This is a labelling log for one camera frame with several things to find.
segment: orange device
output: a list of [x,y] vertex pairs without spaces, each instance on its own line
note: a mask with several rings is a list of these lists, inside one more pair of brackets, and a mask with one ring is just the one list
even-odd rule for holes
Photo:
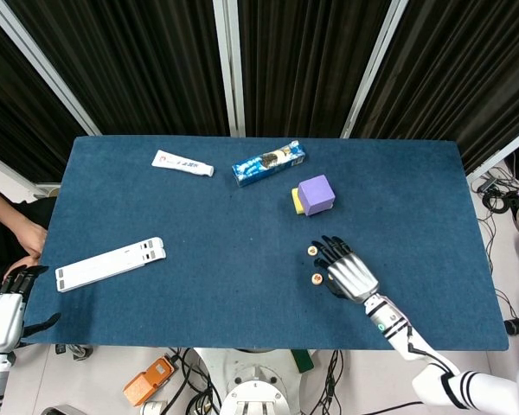
[[156,393],[176,371],[176,367],[162,356],[151,364],[146,372],[141,372],[123,389],[123,393],[133,406],[142,405],[150,396]]

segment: white toothpaste tube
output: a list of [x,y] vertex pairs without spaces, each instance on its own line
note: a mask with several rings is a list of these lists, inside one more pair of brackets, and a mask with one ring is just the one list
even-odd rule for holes
[[154,167],[163,167],[165,169],[181,170],[187,173],[192,173],[198,176],[213,176],[214,166],[208,166],[205,163],[200,163],[189,158],[176,156],[175,154],[168,153],[166,151],[158,150],[154,161],[152,162]]

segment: blue snack box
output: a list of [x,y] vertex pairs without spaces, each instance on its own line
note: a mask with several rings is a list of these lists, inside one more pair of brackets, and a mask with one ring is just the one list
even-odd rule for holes
[[304,158],[304,147],[296,140],[278,150],[234,164],[234,178],[240,187],[246,186],[280,170],[300,164]]

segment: yellow block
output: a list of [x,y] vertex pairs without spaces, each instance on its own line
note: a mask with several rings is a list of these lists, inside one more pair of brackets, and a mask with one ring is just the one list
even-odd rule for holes
[[302,206],[302,202],[298,197],[298,188],[294,188],[292,190],[292,201],[294,202],[294,208],[296,209],[296,214],[304,214],[304,207]]

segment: toothpaste tube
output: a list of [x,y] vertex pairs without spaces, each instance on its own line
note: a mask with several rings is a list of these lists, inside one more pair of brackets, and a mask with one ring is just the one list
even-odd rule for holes
[[239,186],[246,186],[280,170],[300,164],[304,158],[304,147],[298,141],[293,141],[278,150],[234,164],[234,178]]
[[205,163],[196,162],[189,158],[176,156],[175,154],[167,153],[165,151],[158,150],[154,161],[152,162],[154,167],[163,167],[165,169],[181,170],[187,173],[192,173],[198,176],[213,176],[214,167],[208,166]]

